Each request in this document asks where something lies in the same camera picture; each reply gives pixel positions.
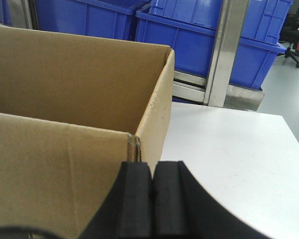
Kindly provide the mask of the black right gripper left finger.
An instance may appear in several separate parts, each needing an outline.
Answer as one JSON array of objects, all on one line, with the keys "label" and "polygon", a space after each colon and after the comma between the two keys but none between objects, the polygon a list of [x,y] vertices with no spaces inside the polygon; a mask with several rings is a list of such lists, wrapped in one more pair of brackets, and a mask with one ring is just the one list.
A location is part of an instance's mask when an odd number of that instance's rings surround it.
[{"label": "black right gripper left finger", "polygon": [[116,180],[80,239],[149,239],[151,173],[143,162],[122,162]]}]

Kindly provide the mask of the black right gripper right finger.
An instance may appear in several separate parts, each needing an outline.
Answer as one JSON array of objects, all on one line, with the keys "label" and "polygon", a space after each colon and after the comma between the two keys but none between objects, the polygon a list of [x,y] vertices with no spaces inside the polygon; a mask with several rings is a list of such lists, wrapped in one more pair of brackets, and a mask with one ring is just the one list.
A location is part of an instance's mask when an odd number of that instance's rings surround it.
[{"label": "black right gripper right finger", "polygon": [[265,239],[220,205],[182,161],[161,161],[153,177],[155,239]]}]

